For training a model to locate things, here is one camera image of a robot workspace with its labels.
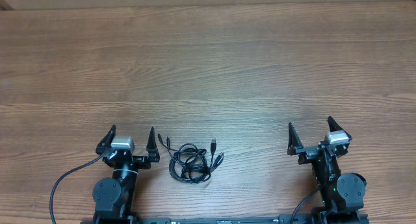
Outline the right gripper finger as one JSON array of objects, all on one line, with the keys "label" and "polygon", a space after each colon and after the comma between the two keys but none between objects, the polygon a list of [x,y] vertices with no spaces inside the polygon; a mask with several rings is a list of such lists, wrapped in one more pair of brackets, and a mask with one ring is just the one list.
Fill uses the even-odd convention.
[{"label": "right gripper finger", "polygon": [[328,116],[327,122],[330,132],[343,131],[348,136],[348,139],[352,140],[352,136],[347,133],[331,116]]},{"label": "right gripper finger", "polygon": [[288,147],[287,147],[287,154],[297,155],[300,152],[300,150],[304,148],[304,146],[291,122],[289,122],[288,129],[289,129],[289,142],[288,142]]}]

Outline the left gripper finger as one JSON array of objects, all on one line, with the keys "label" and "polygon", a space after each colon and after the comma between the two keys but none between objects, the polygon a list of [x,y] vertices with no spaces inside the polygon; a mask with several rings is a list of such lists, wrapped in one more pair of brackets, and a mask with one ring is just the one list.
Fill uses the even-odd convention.
[{"label": "left gripper finger", "polygon": [[111,142],[116,136],[116,125],[113,125],[104,138],[96,146],[96,154],[102,155],[106,148],[111,146]]},{"label": "left gripper finger", "polygon": [[148,152],[148,157],[150,162],[159,162],[160,161],[160,154],[157,148],[157,143],[155,140],[155,129],[151,126],[148,142],[146,145],[146,151]]}]

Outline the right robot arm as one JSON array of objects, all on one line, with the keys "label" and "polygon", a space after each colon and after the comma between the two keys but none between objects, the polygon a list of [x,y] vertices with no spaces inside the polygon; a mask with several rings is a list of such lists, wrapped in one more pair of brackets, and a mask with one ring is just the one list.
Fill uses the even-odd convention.
[{"label": "right robot arm", "polygon": [[[287,154],[298,156],[298,163],[311,164],[317,188],[303,198],[292,214],[289,223],[339,223],[366,224],[368,215],[360,214],[367,181],[358,173],[342,173],[337,159],[348,153],[352,136],[331,116],[327,118],[329,132],[316,146],[304,147],[292,123],[289,123]],[[299,214],[299,210],[315,194],[322,198],[322,206],[312,209],[310,214]]]}]

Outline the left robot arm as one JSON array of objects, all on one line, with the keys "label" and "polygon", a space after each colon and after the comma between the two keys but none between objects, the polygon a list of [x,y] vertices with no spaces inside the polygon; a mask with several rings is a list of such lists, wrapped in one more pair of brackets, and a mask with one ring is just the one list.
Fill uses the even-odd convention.
[{"label": "left robot arm", "polygon": [[96,154],[113,169],[112,176],[99,180],[92,196],[95,201],[94,223],[142,223],[133,212],[133,200],[138,171],[150,169],[152,163],[160,161],[160,154],[152,127],[146,145],[146,156],[134,154],[135,145],[130,136],[117,136],[113,125],[98,143]]}]

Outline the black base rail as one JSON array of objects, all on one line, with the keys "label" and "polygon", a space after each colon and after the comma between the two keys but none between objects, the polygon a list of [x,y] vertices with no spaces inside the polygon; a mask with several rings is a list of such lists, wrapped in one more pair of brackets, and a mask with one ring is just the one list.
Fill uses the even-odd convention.
[{"label": "black base rail", "polygon": [[[197,218],[197,219],[169,219],[169,218],[143,218],[139,220],[129,221],[99,221],[93,222],[92,220],[81,221],[82,224],[93,223],[143,223],[143,224],[312,224],[312,223],[325,223],[317,219],[314,219],[309,214],[297,214],[291,221],[290,214],[281,214],[278,217],[254,217],[254,218]],[[354,216],[329,216],[326,223],[359,223],[369,224],[370,221],[367,215],[360,215],[359,218]]]}]

